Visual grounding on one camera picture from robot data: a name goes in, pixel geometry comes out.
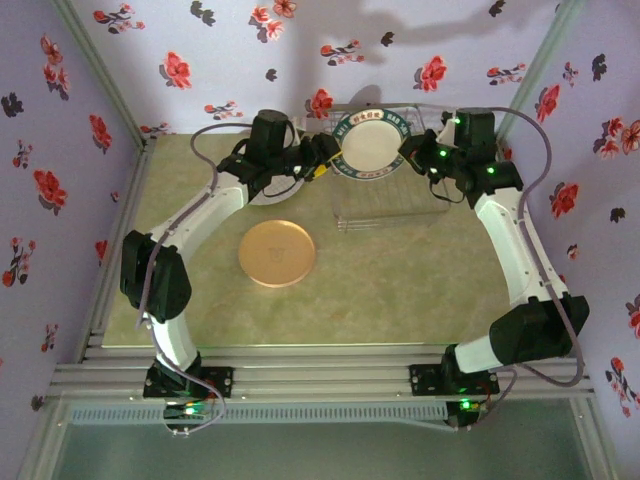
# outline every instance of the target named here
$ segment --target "orange plate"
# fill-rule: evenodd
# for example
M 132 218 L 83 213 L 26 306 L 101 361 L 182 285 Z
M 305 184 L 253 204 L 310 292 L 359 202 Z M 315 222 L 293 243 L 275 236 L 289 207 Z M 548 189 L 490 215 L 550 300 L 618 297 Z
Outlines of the orange plate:
M 269 220 L 251 228 L 240 242 L 240 266 L 252 280 L 265 287 L 298 283 L 313 268 L 316 247 L 299 225 Z

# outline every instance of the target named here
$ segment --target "white plate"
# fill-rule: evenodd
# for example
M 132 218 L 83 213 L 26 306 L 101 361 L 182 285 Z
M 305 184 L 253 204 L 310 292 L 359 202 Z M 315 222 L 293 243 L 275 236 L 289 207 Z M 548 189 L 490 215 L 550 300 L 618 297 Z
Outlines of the white plate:
M 409 124 L 390 110 L 349 115 L 333 131 L 342 150 L 333 161 L 334 169 L 356 180 L 385 177 L 402 165 L 398 149 L 410 135 Z

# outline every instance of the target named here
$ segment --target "ventilation grille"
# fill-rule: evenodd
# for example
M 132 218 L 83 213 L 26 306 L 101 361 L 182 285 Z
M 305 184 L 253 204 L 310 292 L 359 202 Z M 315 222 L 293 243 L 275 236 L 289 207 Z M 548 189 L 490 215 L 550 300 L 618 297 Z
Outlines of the ventilation grille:
M 77 406 L 75 425 L 148 425 L 164 423 L 163 405 Z M 372 423 L 397 420 L 444 420 L 445 402 L 229 405 L 223 423 Z M 181 423 L 200 423 L 184 421 Z

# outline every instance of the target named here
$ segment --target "glass panel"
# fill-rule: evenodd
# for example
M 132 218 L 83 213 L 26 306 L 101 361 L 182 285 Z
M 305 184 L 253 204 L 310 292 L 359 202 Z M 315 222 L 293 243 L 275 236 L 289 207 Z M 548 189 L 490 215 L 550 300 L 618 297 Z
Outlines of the glass panel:
M 511 401 L 470 432 L 398 424 L 69 426 L 54 478 L 589 478 L 568 401 Z

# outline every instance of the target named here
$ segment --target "plate rim with text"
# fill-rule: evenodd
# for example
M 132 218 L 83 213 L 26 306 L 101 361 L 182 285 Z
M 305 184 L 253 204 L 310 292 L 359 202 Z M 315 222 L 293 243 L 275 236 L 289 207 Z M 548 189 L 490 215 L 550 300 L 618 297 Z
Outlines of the plate rim with text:
M 369 108 L 359 112 L 352 113 L 341 119 L 333 129 L 333 137 L 342 147 L 342 140 L 356 126 L 369 121 L 385 122 L 393 126 L 400 135 L 400 145 L 411 135 L 409 123 L 398 113 L 384 108 Z M 341 175 L 353 178 L 355 180 L 377 180 L 389 175 L 402 165 L 404 158 L 398 153 L 396 158 L 386 167 L 372 171 L 361 171 L 353 168 L 344 159 L 342 153 L 333 160 L 333 170 Z

